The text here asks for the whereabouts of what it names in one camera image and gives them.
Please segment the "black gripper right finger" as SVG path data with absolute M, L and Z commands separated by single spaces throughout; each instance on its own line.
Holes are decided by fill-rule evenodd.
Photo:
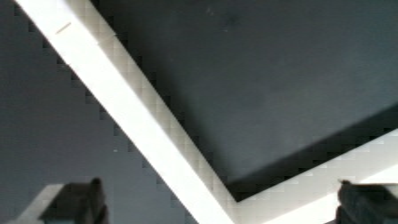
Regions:
M 398 183 L 341 181 L 336 224 L 398 224 Z

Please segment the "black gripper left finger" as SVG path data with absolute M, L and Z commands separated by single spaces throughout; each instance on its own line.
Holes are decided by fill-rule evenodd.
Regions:
M 101 179 L 68 183 L 39 216 L 44 224 L 108 224 Z

